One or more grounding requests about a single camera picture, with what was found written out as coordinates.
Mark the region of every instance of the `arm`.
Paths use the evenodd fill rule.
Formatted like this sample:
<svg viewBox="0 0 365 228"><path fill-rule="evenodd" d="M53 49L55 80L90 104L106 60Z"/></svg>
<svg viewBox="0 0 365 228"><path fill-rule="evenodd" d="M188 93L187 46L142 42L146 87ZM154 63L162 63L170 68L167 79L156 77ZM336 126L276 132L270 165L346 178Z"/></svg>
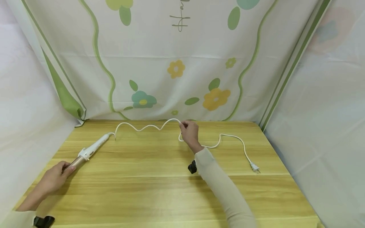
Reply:
<svg viewBox="0 0 365 228"><path fill-rule="evenodd" d="M18 209L8 214L0 224L0 228L32 228L35 211L38 206L48 195L62 187L67 177L75 170L75 167L71 167L62 173L63 168L68 165L70 163L60 162L47 170L40 182L29 193Z"/></svg>
<svg viewBox="0 0 365 228"><path fill-rule="evenodd" d="M242 194L221 169L209 150L200 145L197 124L184 121L180 128L184 141L195 154L199 175L223 206L230 228L255 228L255 218Z"/></svg>

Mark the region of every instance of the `beige sleeve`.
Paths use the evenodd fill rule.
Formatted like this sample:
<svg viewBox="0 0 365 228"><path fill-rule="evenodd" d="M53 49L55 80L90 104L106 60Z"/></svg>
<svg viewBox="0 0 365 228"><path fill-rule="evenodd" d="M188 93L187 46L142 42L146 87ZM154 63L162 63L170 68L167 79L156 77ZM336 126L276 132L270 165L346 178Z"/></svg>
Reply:
<svg viewBox="0 0 365 228"><path fill-rule="evenodd" d="M195 154L199 175L222 204L230 228L255 228L255 218L236 185L207 148Z"/></svg>
<svg viewBox="0 0 365 228"><path fill-rule="evenodd" d="M34 218L35 211L11 211L0 224L0 228L32 228Z"/></svg>

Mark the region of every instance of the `wood grain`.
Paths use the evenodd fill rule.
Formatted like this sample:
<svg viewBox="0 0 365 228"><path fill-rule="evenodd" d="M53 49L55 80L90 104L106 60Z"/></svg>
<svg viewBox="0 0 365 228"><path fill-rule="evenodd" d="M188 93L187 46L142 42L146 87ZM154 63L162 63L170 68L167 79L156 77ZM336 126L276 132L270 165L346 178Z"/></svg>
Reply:
<svg viewBox="0 0 365 228"><path fill-rule="evenodd" d="M114 131L118 123L94 120L76 128L45 170L59 161L72 161L83 147ZM131 123L137 129L163 124ZM245 141L250 159L260 167L259 175L252 172L237 139L224 137L211 152L244 195L260 227L318 226L315 212L255 123L198 124L202 144L214 145L219 133ZM121 126L117 139L111 137L60 191L42 203L38 214L53 215L55 228L227 227L213 193L197 174L189 173L193 155L177 140L178 135L177 123L143 132Z"/></svg>

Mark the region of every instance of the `green stripe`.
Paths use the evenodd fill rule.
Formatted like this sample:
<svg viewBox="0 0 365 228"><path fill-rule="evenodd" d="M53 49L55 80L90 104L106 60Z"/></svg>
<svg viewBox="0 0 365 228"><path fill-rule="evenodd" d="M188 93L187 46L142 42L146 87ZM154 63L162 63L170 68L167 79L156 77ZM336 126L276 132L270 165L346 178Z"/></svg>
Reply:
<svg viewBox="0 0 365 228"><path fill-rule="evenodd" d="M269 13L271 12L271 10L274 8L274 6L276 5L278 0L275 0L274 3L271 5L271 7L269 8L269 10L265 13L264 17L262 18L260 25L258 26L258 30L257 30L257 37L256 37L256 46L255 46L255 50L253 53L253 56L251 58L251 61L249 62L249 64L247 65L247 67L242 71L242 73L239 75L238 77L238 87L239 87L239 96L238 96L238 101L236 103L236 106L234 107L232 113L229 115L229 117L227 117L226 119L224 119L223 121L228 121L231 119L231 117L235 114L235 112L237 111L237 108L241 102L242 99L242 94L243 94L243 88L242 88L242 78L243 76L246 74L246 72L251 68L252 64L254 63L254 61L256 60L256 56L260 47L260 34L261 34L261 27L265 22L266 17L269 15Z"/></svg>
<svg viewBox="0 0 365 228"><path fill-rule="evenodd" d="M28 7L27 3L25 2L25 0L22 0L22 3L23 3L23 5L24 5L24 7L26 8L26 10L28 11L29 16L30 16L30 17L31 17L31 19L33 20L33 23L34 23L34 24L35 24L35 26L37 27L37 29L38 29L39 33L41 34L42 38L43 38L43 39L44 39L44 41L46 42L46 44L47 44L47 46L48 46L49 50L51 51L51 53L52 53L52 55L53 55L53 57L54 57L54 58L55 58L55 60L57 61L58 65L59 65L59 67L61 68L61 70L62 70L63 74L65 75L65 77L66 77L66 79L67 79L68 83L70 84L70 86L72 87L73 91L75 92L75 94L76 94L77 98L80 100L81 104L83 105L83 107L84 107L84 109L85 109L85 113L84 113L84 115L85 115L85 116L84 116L84 119L85 119L85 117L86 117L86 106L84 105L84 103L82 102L82 100L81 100L80 96L79 96L79 95L78 95L78 93L76 92L75 87L72 85L72 83L71 83L71 81L70 81L70 78L69 78L69 77L68 77L68 75L66 74L66 71L65 71L65 70L64 70L64 68L62 67L61 62L58 60L58 58L57 58L56 54L54 53L54 51L53 51L53 49L52 49L52 47L51 47L51 45L49 44L48 40L46 39L46 36L44 35L43 31L41 30L41 27L40 27L40 26L39 26L39 24L37 23L37 21L36 21L35 17L33 16L32 12L30 11L30 9L29 9L29 7Z"/></svg>
<svg viewBox="0 0 365 228"><path fill-rule="evenodd" d="M51 73L54 86L56 87L56 91L59 97L59 100L61 101L62 106L68 113L70 113L73 117L81 120L82 115L84 114L84 110L82 109L81 105L75 100L75 98L70 94L70 92L67 90L65 84L59 77L56 69L54 68L53 64L49 60L46 53L43 51L43 55L45 56L49 71Z"/></svg>
<svg viewBox="0 0 365 228"><path fill-rule="evenodd" d="M301 33L300 33L300 36L299 36L299 37L301 37L301 36L303 35L303 32L304 32L304 29L301 31ZM284 70L282 71L282 73L281 73L281 75L280 75L280 78L279 78L279 80L277 81L277 84L276 84L276 87L275 87L275 89L274 89L274 92L273 92L273 94L271 95L271 98L270 98L270 100L269 100L269 103L268 103L268 105L266 106L266 109L265 109L265 111L264 111L264 114L262 115L261 120L260 120L260 122L259 122L259 124L258 124L259 126L261 125L261 122L262 122L262 120L264 119L265 114L266 114L267 110L268 110L268 109L269 109L269 107L270 107L271 101L272 101L272 99L274 98L274 95L275 95L275 93L276 93L276 90L277 90L277 88L279 87L280 81L281 81L281 79L283 78L283 75L284 75L284 73L285 73L285 71L286 71L286 69L287 69L287 67L288 67L288 65L289 65L289 62L290 62L290 60L291 60L291 58L292 58L292 56L293 56L293 54L294 54L295 48L297 47L297 45L298 45L298 43L299 43L299 40L300 40L300 39L298 39L298 40L297 40L297 42L296 42L296 43L295 43L295 45L294 45L294 48L293 48L292 52L290 53L290 56L289 56L288 61L287 61L286 65L285 65L285 67L284 67Z"/></svg>
<svg viewBox="0 0 365 228"><path fill-rule="evenodd" d="M84 6L84 8L86 9L86 11L89 13L91 20L93 22L94 25L94 35L93 35L93 48L94 48L94 53L96 55L96 59L99 62L100 67L103 69L103 71L108 75L112 87L109 91L109 96L108 96L108 102L109 102L109 108L112 112L116 112L118 113L120 116L122 116L124 119L129 120L126 116L124 116L121 112L117 112L114 109L113 106L113 92L115 90L115 79L114 76L112 75L112 73L105 67L103 61L101 60L100 57L100 53L99 53L99 46L98 46L98 39L99 39L99 25L98 22L96 20L96 17L94 15L94 13L91 11L90 7L86 4L86 2L84 0L79 0L80 3Z"/></svg>
<svg viewBox="0 0 365 228"><path fill-rule="evenodd" d="M261 127L261 130L264 130L265 129L265 127L266 127L266 125L267 125L267 123L268 123L268 121L269 121L269 119L271 117L271 114L274 111L274 109L275 109L275 107L277 105L277 102L279 101L279 98L280 98L281 94L283 93L283 90L284 90L284 88L285 88L285 86L286 86L286 84L287 84L287 82L288 82L291 74L293 73L295 66L297 65L297 63L298 63L298 61L299 61L299 59L301 57L301 54L303 53L303 51L304 51L307 43L310 41L310 37L311 37L312 33L314 32L317 24L319 23L319 20L321 19L322 15L325 12L325 10L326 10L328 4L330 3L330 1L331 0L324 0L322 2L321 6L320 6L320 8L318 10L318 13L317 13L316 17L314 18L314 21L313 21L313 23L311 25L311 28L309 29L309 31L307 33L307 36L304 39L304 42L303 42L302 46L300 47L300 50L299 50L297 56L295 57L294 63L291 66L290 71L287 74L287 76L286 76L286 78L284 80L284 83L283 83L283 85L281 86L281 88L279 90L279 93L278 93L277 97L275 98L274 104L272 105L272 107L270 109L270 112L269 112L268 116L266 117L264 124Z"/></svg>

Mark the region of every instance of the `white backdrop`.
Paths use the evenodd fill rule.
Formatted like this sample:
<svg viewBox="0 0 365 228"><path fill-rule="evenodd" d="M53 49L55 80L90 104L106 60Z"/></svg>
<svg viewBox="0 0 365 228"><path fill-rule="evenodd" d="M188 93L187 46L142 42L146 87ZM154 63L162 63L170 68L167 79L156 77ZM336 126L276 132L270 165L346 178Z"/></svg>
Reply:
<svg viewBox="0 0 365 228"><path fill-rule="evenodd" d="M0 104L1 223L76 124L5 0L0 0Z"/></svg>
<svg viewBox="0 0 365 228"><path fill-rule="evenodd" d="M79 119L256 121L319 0L8 2Z"/></svg>
<svg viewBox="0 0 365 228"><path fill-rule="evenodd" d="M331 3L265 134L329 228L365 227L365 1Z"/></svg>

